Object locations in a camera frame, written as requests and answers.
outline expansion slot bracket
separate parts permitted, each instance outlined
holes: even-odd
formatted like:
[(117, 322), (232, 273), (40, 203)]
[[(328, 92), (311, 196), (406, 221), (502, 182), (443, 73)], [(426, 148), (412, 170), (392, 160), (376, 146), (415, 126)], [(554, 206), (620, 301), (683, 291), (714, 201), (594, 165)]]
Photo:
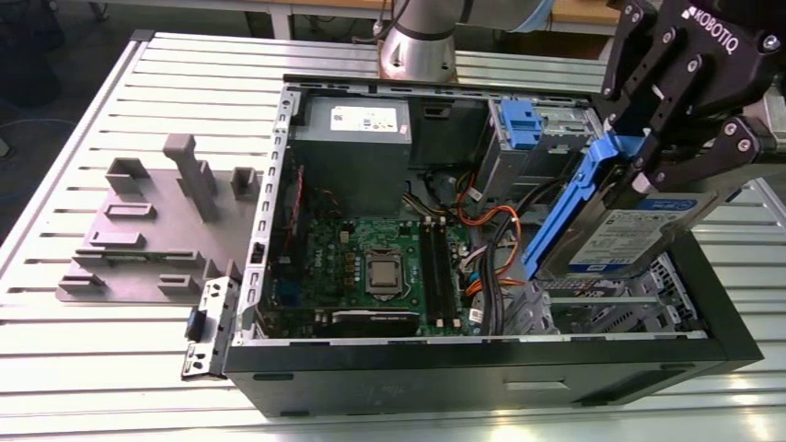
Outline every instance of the expansion slot bracket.
[(183, 380), (225, 379), (223, 360), (232, 338), (237, 299), (239, 283), (229, 277), (205, 282), (185, 328), (188, 352), (180, 372)]

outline blue latch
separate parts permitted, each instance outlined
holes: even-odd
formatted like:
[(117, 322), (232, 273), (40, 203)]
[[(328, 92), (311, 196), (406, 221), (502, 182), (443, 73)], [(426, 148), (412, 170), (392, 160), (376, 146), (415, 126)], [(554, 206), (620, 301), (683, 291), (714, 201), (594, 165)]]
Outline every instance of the blue latch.
[(540, 142), (543, 120), (528, 100), (504, 99), (500, 102), (500, 118), (510, 134), (508, 144), (515, 150), (530, 150)]

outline hard drive label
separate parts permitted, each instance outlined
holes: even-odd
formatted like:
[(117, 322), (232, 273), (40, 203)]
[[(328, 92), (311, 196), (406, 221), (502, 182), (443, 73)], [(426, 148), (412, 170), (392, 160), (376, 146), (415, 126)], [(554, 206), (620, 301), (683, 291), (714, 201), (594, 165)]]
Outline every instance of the hard drive label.
[(690, 213), (692, 199), (646, 199), (612, 210), (568, 264), (572, 272), (612, 272), (632, 264), (660, 239), (660, 228)]

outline motherboard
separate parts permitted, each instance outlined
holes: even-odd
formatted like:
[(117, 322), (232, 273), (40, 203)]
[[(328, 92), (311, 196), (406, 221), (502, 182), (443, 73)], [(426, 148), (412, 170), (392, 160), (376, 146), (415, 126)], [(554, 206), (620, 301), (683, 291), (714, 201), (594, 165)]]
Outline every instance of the motherboard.
[(468, 250), (462, 226), (315, 218), (304, 236), (304, 275), (275, 289), (287, 337), (468, 332), (455, 273)]

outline metal bracket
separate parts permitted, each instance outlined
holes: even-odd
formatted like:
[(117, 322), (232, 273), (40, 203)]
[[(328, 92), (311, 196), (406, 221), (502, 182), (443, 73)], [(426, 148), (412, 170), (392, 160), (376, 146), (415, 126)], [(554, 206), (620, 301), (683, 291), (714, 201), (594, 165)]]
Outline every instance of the metal bracket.
[(185, 329), (189, 342), (180, 372), (183, 380), (225, 379), (223, 360), (232, 342), (237, 299), (237, 281), (224, 276), (205, 282)]
[(742, 185), (748, 180), (778, 172), (786, 155), (778, 152), (775, 137), (763, 123), (743, 116), (731, 117), (707, 152), (676, 164), (646, 173), (660, 192), (682, 185), (714, 189)]

